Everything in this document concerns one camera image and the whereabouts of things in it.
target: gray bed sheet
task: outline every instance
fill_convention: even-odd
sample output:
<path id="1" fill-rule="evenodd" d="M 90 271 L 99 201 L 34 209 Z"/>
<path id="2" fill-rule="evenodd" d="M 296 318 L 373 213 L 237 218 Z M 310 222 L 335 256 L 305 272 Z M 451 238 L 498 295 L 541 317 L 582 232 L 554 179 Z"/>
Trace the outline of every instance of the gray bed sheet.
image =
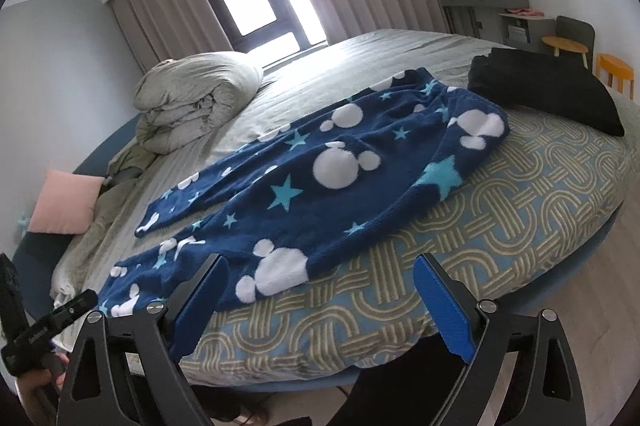
<path id="1" fill-rule="evenodd" d="M 156 246 L 194 219 L 217 210 L 217 206 L 212 207 L 206 212 L 193 215 L 188 220 L 178 222 L 167 229 L 152 233 L 143 239 L 136 239 L 134 230 L 145 214 L 148 203 L 180 180 L 232 153 L 265 132 L 355 94 L 400 70 L 426 67 L 444 83 L 453 86 L 466 86 L 472 57 L 478 54 L 488 54 L 495 46 L 492 42 L 455 35 L 380 30 L 334 45 L 274 72 L 265 79 L 270 84 L 261 89 L 256 98 L 233 121 L 218 132 L 204 136 L 168 156 L 159 158 L 145 172 L 124 204 L 120 215 L 111 226 L 96 255 L 91 259 L 82 288 L 99 290 L 115 262 Z M 614 99 L 619 110 L 623 109 L 625 113 L 628 112 L 625 117 L 631 123 L 625 125 L 628 133 L 627 139 L 631 143 L 629 148 L 636 150 L 638 129 L 640 128 L 638 111 L 629 108 L 628 100 L 616 96 Z M 637 158 L 633 157 L 633 159 L 633 161 L 629 159 L 629 162 L 634 162 L 635 168 Z M 610 206 L 610 211 L 607 215 L 602 215 L 600 225 L 619 205 L 619 198 L 619 196 L 615 196 L 609 201 L 610 204 L 607 204 L 607 207 Z M 79 326 L 80 323 L 67 329 L 59 337 L 59 343 L 65 348 L 71 349 Z M 412 335 L 412 341 L 415 342 L 416 338 L 426 329 L 427 323 L 421 323 L 420 330 L 416 329 L 416 333 Z M 392 359 L 410 346 L 411 341 L 408 340 L 402 345 L 398 345 L 395 352 L 389 352 L 387 357 Z M 209 366 L 210 372 L 214 370 L 212 363 L 207 366 Z M 237 366 L 231 363 L 228 367 L 228 374 L 201 374 L 201 368 L 196 369 L 195 366 L 193 370 L 187 370 L 186 373 L 193 382 L 210 384 L 242 384 L 242 382 L 247 382 L 246 378 L 235 377 L 239 371 Z M 308 372 L 305 373 L 304 366 L 298 368 L 300 369 L 299 373 L 296 372 L 295 367 L 292 370 L 288 366 L 280 374 L 274 370 L 273 366 L 268 366 L 264 377 L 262 379 L 256 378 L 256 380 L 296 379 L 313 376 Z"/>

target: mickey mouse print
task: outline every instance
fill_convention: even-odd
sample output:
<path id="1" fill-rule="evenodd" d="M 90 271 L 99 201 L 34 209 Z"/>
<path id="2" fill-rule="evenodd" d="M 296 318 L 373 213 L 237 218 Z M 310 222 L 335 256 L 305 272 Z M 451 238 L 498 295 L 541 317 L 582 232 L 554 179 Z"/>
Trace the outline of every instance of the mickey mouse print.
<path id="1" fill-rule="evenodd" d="M 119 262 L 100 303 L 122 313 L 167 298 L 213 252 L 230 267 L 220 310 L 303 284 L 445 200 L 509 130 L 493 103 L 425 69 L 399 72 L 162 193 L 136 236 L 221 206 Z"/>

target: pink pillow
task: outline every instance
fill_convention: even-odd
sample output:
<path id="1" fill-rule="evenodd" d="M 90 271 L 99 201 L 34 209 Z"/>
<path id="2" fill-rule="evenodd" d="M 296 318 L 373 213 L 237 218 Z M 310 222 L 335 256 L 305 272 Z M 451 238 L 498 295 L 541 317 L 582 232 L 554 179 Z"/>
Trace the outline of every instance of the pink pillow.
<path id="1" fill-rule="evenodd" d="M 82 234 L 94 221 L 102 177 L 47 171 L 36 209 L 29 223 L 31 232 Z"/>

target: orange stool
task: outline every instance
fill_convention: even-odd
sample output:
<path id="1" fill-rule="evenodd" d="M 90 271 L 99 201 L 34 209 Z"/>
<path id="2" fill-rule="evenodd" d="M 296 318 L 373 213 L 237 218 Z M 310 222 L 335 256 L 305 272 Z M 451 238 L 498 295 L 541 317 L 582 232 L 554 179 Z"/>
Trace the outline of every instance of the orange stool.
<path id="1" fill-rule="evenodd" d="M 634 98 L 636 88 L 635 71 L 620 58 L 611 54 L 598 54 L 596 58 L 596 76 L 600 77 L 600 69 L 605 69 L 609 73 L 607 85 L 613 87 L 613 78 L 618 80 L 618 92 L 622 94 L 625 90 L 625 81 L 631 82 L 631 99 Z"/>

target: hand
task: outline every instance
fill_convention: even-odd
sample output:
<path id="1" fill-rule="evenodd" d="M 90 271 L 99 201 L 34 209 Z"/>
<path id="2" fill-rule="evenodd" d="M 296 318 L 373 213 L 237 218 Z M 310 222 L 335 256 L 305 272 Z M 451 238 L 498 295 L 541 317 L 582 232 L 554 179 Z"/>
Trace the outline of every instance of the hand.
<path id="1" fill-rule="evenodd" d="M 69 358 L 65 354 L 56 354 L 65 367 L 69 364 Z M 27 395 L 35 392 L 41 386 L 45 386 L 51 382 L 51 373 L 49 370 L 30 370 L 23 376 L 18 377 L 16 385 L 21 394 Z M 65 382 L 65 374 L 56 379 L 56 386 L 62 389 Z"/>

